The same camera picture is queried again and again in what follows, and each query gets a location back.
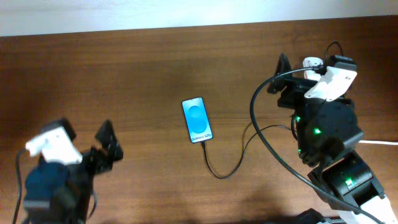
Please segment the blue Galaxy smartphone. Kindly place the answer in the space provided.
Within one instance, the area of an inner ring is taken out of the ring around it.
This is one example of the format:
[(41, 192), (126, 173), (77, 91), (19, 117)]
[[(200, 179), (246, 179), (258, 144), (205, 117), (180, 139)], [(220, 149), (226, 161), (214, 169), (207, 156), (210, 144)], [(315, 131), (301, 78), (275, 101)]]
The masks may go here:
[(213, 138), (202, 97), (182, 101), (182, 109), (191, 143), (204, 142)]

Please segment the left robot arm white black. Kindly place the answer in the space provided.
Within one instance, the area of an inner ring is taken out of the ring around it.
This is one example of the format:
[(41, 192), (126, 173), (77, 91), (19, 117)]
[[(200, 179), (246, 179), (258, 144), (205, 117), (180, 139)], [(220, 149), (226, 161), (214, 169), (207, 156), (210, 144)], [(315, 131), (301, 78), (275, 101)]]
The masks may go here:
[(61, 118), (26, 142), (30, 156), (40, 159), (25, 180), (25, 223), (86, 223), (94, 214), (98, 204), (94, 178), (111, 171), (124, 153), (108, 119), (95, 134), (99, 148), (79, 152), (75, 138), (69, 120)]

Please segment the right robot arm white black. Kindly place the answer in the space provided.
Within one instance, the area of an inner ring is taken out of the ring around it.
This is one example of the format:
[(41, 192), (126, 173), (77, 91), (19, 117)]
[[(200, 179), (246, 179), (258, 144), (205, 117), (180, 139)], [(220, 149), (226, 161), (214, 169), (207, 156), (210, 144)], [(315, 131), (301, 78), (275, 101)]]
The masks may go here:
[(346, 223), (373, 223), (369, 217), (344, 207), (344, 203), (370, 213), (383, 223), (397, 223), (391, 203), (374, 172), (354, 150), (364, 137), (354, 103), (345, 97), (357, 76), (350, 58), (333, 55), (315, 64), (302, 78), (292, 75), (286, 54), (280, 54), (268, 93), (280, 92), (277, 104), (294, 111), (298, 156), (312, 168), (311, 183), (327, 196), (321, 199)]

